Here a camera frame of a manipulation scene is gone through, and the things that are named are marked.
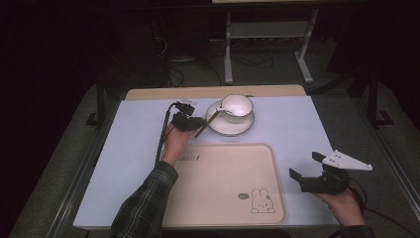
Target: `tray logo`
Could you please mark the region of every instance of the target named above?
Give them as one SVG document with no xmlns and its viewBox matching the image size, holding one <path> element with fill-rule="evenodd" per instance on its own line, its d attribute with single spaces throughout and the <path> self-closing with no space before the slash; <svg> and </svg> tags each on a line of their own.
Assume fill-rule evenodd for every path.
<svg viewBox="0 0 420 238">
<path fill-rule="evenodd" d="M 200 159 L 200 155 L 196 156 L 182 156 L 178 160 L 179 161 L 198 161 Z"/>
<path fill-rule="evenodd" d="M 256 213 L 275 213 L 274 205 L 271 197 L 269 197 L 268 190 L 265 188 L 253 190 L 253 208 L 252 214 Z"/>
</svg>

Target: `dark background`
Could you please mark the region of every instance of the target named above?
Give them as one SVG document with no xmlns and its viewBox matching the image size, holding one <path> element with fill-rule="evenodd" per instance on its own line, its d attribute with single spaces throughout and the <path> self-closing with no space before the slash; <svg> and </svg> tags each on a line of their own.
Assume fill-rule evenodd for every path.
<svg viewBox="0 0 420 238">
<path fill-rule="evenodd" d="M 414 1 L 323 8 L 313 41 L 340 40 L 331 71 L 374 65 L 420 128 L 419 10 Z M 226 18 L 221 12 L 202 12 L 199 19 L 196 13 L 172 13 L 157 29 L 148 24 L 152 16 L 85 11 L 77 2 L 0 2 L 2 237 L 9 234 L 80 99 L 100 74 L 114 98 L 133 87 L 160 87 L 166 75 L 152 30 L 184 50 L 201 49 L 209 38 L 223 39 Z"/>
</svg>

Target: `black cable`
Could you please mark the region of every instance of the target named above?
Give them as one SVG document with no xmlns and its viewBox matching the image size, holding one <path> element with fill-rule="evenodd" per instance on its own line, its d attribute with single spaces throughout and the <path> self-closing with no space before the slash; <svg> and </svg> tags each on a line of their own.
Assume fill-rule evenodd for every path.
<svg viewBox="0 0 420 238">
<path fill-rule="evenodd" d="M 163 61 L 164 60 L 164 54 L 167 51 L 167 41 L 162 37 L 155 37 L 155 41 L 158 41 L 159 43 L 163 42 L 163 49 L 161 50 L 160 53 L 157 53 L 157 56 L 160 58 L 161 61 Z"/>
<path fill-rule="evenodd" d="M 231 59 L 234 60 L 236 63 L 243 65 L 243 66 L 254 66 L 258 68 L 271 68 L 274 66 L 274 58 L 270 55 L 262 56 L 261 54 L 248 54 L 259 57 L 260 61 L 252 61 L 247 59 L 247 56 L 239 57 L 238 55 L 231 55 Z"/>
<path fill-rule="evenodd" d="M 367 193 L 366 193 L 365 189 L 362 187 L 362 185 L 358 181 L 354 180 L 353 178 L 351 178 L 351 181 L 353 181 L 355 184 L 358 185 L 359 189 L 362 191 L 362 193 L 364 195 L 364 201 L 362 202 L 363 210 L 367 210 L 367 211 L 369 211 L 369 212 L 371 212 L 373 214 L 376 214 L 376 215 L 378 215 L 378 216 L 380 216 L 380 217 L 382 217 L 384 219 L 387 219 L 388 221 L 394 223 L 395 225 L 397 225 L 400 228 L 402 228 L 403 230 L 405 230 L 412 237 L 417 238 L 417 235 L 414 234 L 414 232 L 412 232 L 411 230 L 409 230 L 407 227 L 405 227 L 399 221 L 397 221 L 397 220 L 395 220 L 395 219 L 393 219 L 393 218 L 391 218 L 391 217 L 389 217 L 387 215 L 384 215 L 384 214 L 380 213 L 379 211 L 376 211 L 376 210 L 373 210 L 373 209 L 367 207 L 367 204 L 368 204 L 368 196 L 367 196 Z"/>
<path fill-rule="evenodd" d="M 166 114 L 164 116 L 163 126 L 161 128 L 160 138 L 159 138 L 158 145 L 157 145 L 157 157 L 156 157 L 156 160 L 155 160 L 155 165 L 160 161 L 160 152 L 161 152 L 161 148 L 163 147 L 164 133 L 166 131 L 167 121 L 169 120 L 170 109 L 174 105 L 176 105 L 176 102 L 170 104 L 170 106 L 169 106 L 169 108 L 167 108 Z"/>
<path fill-rule="evenodd" d="M 212 48 L 213 45 L 216 45 L 220 42 L 222 43 L 220 47 L 218 47 L 217 49 Z M 222 39 L 221 40 L 210 41 L 210 45 L 211 45 L 211 47 L 210 47 L 210 50 L 209 50 L 209 53 L 208 53 L 208 57 L 210 59 L 214 59 L 214 58 L 219 57 L 226 49 L 226 41 L 222 40 Z"/>
<path fill-rule="evenodd" d="M 169 70 L 174 70 L 174 71 L 176 71 L 177 73 L 179 73 L 179 75 L 180 75 L 180 78 L 178 78 L 178 77 L 176 77 L 175 75 L 173 75 L 173 74 L 170 74 L 171 76 L 173 76 L 174 78 L 176 78 L 176 79 L 179 79 L 179 83 L 178 84 L 174 84 L 173 82 L 172 82 L 172 79 L 171 79 L 171 77 L 169 76 L 169 82 L 170 82 L 170 86 L 173 86 L 173 87 L 179 87 L 180 85 L 182 85 L 183 84 L 183 81 L 184 81 L 184 74 L 182 73 L 182 71 L 180 71 L 180 70 L 178 70 L 178 69 L 176 69 L 176 68 L 170 68 Z"/>
<path fill-rule="evenodd" d="M 198 60 L 194 60 L 194 61 L 188 61 L 188 62 L 178 62 L 177 64 L 178 65 L 174 65 L 173 67 L 181 67 L 181 66 L 195 65 L 195 64 L 206 66 L 209 69 L 211 69 L 212 71 L 214 71 L 214 73 L 216 74 L 216 76 L 217 76 L 217 78 L 219 80 L 219 86 L 222 86 L 222 78 L 220 77 L 219 72 L 214 67 L 210 66 L 207 63 L 200 62 Z"/>
</svg>

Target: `white teacup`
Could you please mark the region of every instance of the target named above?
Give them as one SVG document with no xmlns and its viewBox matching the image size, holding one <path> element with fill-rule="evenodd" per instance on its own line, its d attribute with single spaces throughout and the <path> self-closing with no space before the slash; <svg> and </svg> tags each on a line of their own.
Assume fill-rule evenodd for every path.
<svg viewBox="0 0 420 238">
<path fill-rule="evenodd" d="M 253 101 L 250 98 L 232 94 L 223 98 L 221 110 L 224 118 L 231 123 L 245 122 L 254 109 Z"/>
</svg>

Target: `person's right hand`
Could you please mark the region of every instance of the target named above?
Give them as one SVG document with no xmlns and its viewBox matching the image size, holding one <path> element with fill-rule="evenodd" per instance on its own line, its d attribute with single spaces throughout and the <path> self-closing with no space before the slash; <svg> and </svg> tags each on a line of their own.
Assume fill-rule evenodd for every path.
<svg viewBox="0 0 420 238">
<path fill-rule="evenodd" d="M 337 195 L 325 193 L 315 195 L 328 204 L 342 226 L 366 225 L 358 201 L 348 188 Z"/>
<path fill-rule="evenodd" d="M 175 126 L 169 123 L 166 127 L 164 153 L 161 160 L 175 166 L 179 156 L 185 150 L 189 138 L 195 133 L 196 130 L 185 132 L 179 131 Z"/>
</svg>

